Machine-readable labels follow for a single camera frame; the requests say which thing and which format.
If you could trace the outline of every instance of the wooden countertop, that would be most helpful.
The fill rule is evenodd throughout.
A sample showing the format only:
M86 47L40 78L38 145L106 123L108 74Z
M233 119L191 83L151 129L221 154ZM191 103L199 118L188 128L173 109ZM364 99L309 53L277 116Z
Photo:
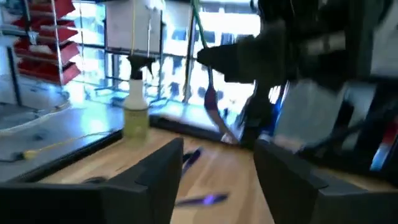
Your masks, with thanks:
M79 183L99 175L115 176L173 138L182 135L151 129L149 136L145 143L122 139L46 177L41 182L67 184ZM251 151L189 136L182 137L184 151L192 151L200 146L205 150L181 180L177 200L218 192L229 192L229 198L213 207L176 208L171 224L274 223L257 179ZM354 180L354 183L365 189L393 189L384 182L338 172L334 174L342 175L346 180Z

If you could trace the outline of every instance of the black equipment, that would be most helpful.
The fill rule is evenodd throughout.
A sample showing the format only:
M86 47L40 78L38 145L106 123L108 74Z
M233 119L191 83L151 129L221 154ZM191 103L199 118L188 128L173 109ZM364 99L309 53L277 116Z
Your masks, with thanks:
M256 143L254 163L275 224L398 222L397 191L361 189L264 140Z
M174 139L97 184L0 184L1 222L170 223L182 153L183 139Z

